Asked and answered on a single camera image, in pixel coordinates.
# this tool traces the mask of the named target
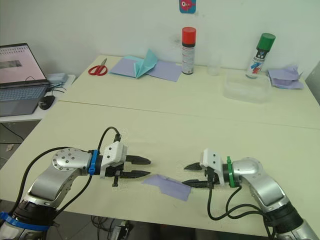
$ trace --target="desk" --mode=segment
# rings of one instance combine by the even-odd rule
[[[88,69],[105,58],[109,69],[120,59],[101,55]],[[181,74],[178,82],[148,75],[138,79],[114,74],[91,76],[88,69],[63,101],[320,129],[320,107],[303,79],[303,90],[272,87],[270,102],[255,104],[223,96],[230,69],[224,69],[220,76],[210,76],[206,67],[196,66],[194,74]]]
[[[231,156],[233,161],[247,156],[257,158],[320,236],[317,227],[320,208],[315,207],[320,201],[317,190],[320,129],[304,127],[59,101],[1,169],[0,198],[9,201],[16,199],[23,172],[38,154],[58,146],[95,149],[108,126],[115,126],[121,132],[122,141],[128,144],[128,154],[152,161],[151,165],[134,168],[126,164],[128,171],[141,169],[179,181],[204,180],[203,173],[187,172],[183,168],[198,161],[205,148],[220,153],[224,161],[227,156]],[[113,137],[113,133],[108,133],[102,147],[109,145]],[[51,164],[51,159],[52,154],[49,154],[32,167],[25,192]],[[207,189],[193,188],[188,201],[184,202],[161,194],[155,186],[141,184],[145,178],[120,179],[119,187],[112,187],[111,178],[100,180],[99,176],[94,176],[88,189],[66,210],[142,222],[266,235],[263,221],[257,215],[238,220],[210,220],[206,210]],[[62,204],[77,194],[87,179],[78,177]],[[214,216],[224,211],[226,200],[233,191],[227,186],[214,189],[211,208]],[[247,187],[234,198],[230,207],[240,203],[255,204]]]
[[[63,87],[65,89],[68,89],[75,79],[76,79],[75,75],[68,75],[68,79],[66,80]],[[54,102],[52,103],[52,106],[59,101],[59,99],[62,97],[63,94],[64,94],[63,92],[54,91],[53,95],[55,96],[55,99],[54,99]],[[45,94],[45,96],[48,96],[48,95],[51,95],[51,91]],[[2,116],[0,117],[0,123],[38,121],[43,119],[47,114],[47,112],[49,112],[50,110],[51,110],[51,107],[47,110],[42,110],[40,107],[37,106],[32,114],[18,115],[18,116]]]

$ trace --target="clear plastic cup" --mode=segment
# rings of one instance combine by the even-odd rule
[[[211,52],[208,57],[207,73],[211,76],[218,76],[221,70],[221,62],[221,53]]]

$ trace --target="green zip tie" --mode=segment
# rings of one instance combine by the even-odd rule
[[[231,163],[230,156],[226,157],[226,164],[228,165],[228,171],[229,171],[229,185],[230,185],[231,188],[235,188],[236,184],[235,184],[235,181],[234,181],[234,174],[233,174],[233,171],[232,171],[232,163]]]

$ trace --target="purple cloth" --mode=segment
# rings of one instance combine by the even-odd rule
[[[191,191],[190,186],[184,185],[177,180],[159,174],[147,178],[142,182],[142,184],[158,186],[163,194],[180,199],[182,201],[188,200],[188,196]]]
[[[269,77],[273,86],[281,89],[303,89],[304,85],[299,82],[301,75],[296,65],[283,69],[269,69]]]

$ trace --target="red scissors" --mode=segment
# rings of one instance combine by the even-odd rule
[[[107,59],[103,60],[101,65],[97,65],[97,66],[90,68],[88,73],[90,75],[97,75],[97,76],[105,75],[108,72],[108,68],[105,66],[106,61],[107,61]]]

